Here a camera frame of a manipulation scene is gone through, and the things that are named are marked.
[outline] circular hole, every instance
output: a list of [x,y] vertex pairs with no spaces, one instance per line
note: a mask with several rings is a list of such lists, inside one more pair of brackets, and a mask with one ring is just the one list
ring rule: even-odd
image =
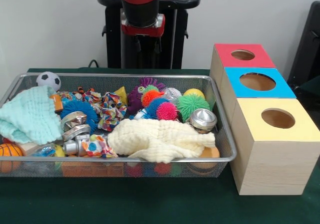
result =
[[246,73],[240,77],[240,82],[245,87],[257,91],[269,91],[276,86],[272,78],[261,73]]
[[294,117],[282,109],[267,109],[261,116],[266,123],[276,128],[291,128],[295,124]]
[[244,49],[237,49],[231,53],[232,57],[239,60],[252,60],[255,58],[255,54]]

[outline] white wall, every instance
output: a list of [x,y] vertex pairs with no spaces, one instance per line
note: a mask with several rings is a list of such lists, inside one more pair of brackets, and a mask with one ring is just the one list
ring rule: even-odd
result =
[[[201,0],[189,10],[183,68],[209,68],[214,42],[262,43],[285,77],[314,0]],[[29,67],[106,66],[97,0],[0,0],[0,97]]]

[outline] table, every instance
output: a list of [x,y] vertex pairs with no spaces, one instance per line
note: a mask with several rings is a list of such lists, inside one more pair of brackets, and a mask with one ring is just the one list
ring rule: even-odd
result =
[[[30,69],[30,72],[208,75],[208,70]],[[302,196],[239,196],[219,178],[2,178],[1,223],[319,223],[320,167]]]

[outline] metal basket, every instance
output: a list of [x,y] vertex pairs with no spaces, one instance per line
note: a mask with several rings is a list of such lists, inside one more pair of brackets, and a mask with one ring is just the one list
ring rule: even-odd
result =
[[[18,93],[36,86],[39,73],[18,76],[0,101],[0,107]],[[61,90],[76,91],[94,87],[101,94],[124,86],[131,91],[146,75],[58,73]],[[72,157],[0,157],[0,177],[218,177],[236,155],[236,147],[215,82],[208,76],[147,75],[182,93],[190,88],[201,90],[217,116],[213,132],[220,158],[180,158],[170,164],[149,163],[142,159]]]

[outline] toy eye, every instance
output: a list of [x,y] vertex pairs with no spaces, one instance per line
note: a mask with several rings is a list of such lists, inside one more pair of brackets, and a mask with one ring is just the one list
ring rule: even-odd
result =
[[145,89],[145,87],[140,86],[140,87],[138,88],[138,93],[143,93],[144,89]]

